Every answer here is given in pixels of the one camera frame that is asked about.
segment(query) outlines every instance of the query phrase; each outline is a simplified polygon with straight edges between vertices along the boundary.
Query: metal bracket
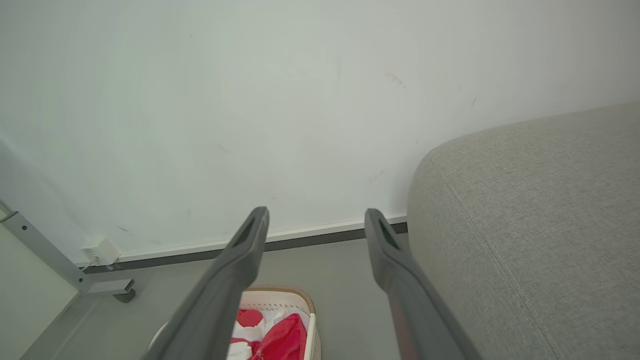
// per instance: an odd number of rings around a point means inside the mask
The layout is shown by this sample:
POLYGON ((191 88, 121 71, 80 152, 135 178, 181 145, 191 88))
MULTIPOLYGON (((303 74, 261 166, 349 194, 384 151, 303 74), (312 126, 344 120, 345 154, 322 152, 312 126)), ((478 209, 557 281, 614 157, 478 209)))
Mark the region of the metal bracket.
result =
POLYGON ((18 211, 12 211, 0 201, 2 210, 7 216, 0 220, 18 240, 38 256, 45 264, 52 268, 64 280, 73 285, 78 291, 92 295, 114 295, 121 302, 129 302, 136 292, 131 288, 133 279, 117 281, 92 281, 84 272, 80 271, 58 248, 36 229, 27 218, 18 211))

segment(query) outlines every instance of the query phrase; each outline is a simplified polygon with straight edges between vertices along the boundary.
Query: gray fabric upholstery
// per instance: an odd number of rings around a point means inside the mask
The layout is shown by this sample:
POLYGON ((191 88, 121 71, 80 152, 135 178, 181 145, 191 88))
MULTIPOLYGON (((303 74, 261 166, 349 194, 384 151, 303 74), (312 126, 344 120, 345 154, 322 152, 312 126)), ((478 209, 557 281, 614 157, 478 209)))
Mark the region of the gray fabric upholstery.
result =
POLYGON ((439 146, 408 227, 484 358, 640 358, 640 102, 439 146))

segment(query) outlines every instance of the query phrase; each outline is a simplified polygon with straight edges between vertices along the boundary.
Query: red fabric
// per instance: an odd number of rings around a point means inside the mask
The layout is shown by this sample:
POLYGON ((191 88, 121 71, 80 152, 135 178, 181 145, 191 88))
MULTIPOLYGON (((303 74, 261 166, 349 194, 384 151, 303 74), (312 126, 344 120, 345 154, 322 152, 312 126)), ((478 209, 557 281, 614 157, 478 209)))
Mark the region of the red fabric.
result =
POLYGON ((258 310, 240 309, 236 320, 242 327, 254 327, 263 319, 262 314, 258 310))
POLYGON ((267 332, 250 360, 303 360, 306 342, 307 330, 300 315, 292 314, 267 332))

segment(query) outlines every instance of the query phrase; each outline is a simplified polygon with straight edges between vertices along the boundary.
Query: basket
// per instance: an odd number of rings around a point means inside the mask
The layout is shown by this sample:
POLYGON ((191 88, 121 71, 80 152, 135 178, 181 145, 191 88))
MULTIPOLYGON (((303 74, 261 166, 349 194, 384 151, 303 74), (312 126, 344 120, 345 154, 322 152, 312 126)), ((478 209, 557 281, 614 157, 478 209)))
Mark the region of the basket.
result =
MULTIPOLYGON (((316 307, 307 293, 290 286, 256 285, 245 290, 240 299, 241 309, 266 311, 287 307, 297 307, 300 311, 309 315, 309 328, 307 329, 304 360, 321 360, 320 335, 316 329, 316 307)), ((154 338, 151 339, 149 348, 166 327, 166 324, 168 324, 168 322, 162 325, 154 338)))

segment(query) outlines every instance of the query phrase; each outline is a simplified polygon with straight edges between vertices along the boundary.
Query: white cloth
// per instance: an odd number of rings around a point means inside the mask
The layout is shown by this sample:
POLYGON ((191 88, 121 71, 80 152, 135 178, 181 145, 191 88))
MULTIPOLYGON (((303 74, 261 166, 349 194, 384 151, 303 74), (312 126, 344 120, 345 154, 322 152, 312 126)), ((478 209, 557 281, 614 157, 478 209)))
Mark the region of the white cloth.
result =
POLYGON ((244 341, 229 345, 227 360, 248 360, 252 355, 251 347, 244 341))
POLYGON ((302 310, 297 307, 287 307, 284 309, 277 310, 265 310, 260 312, 262 314, 262 318, 264 320, 264 334, 266 335, 271 328, 277 323, 284 320, 289 315, 298 314, 300 315, 300 320, 302 320, 302 324, 305 326, 305 329, 309 331, 309 315, 305 314, 302 310))
POLYGON ((264 327, 264 319, 260 320, 256 326, 243 327, 236 320, 234 325, 234 331, 231 335, 232 338, 245 339, 247 341, 262 341, 267 334, 267 330, 264 327))

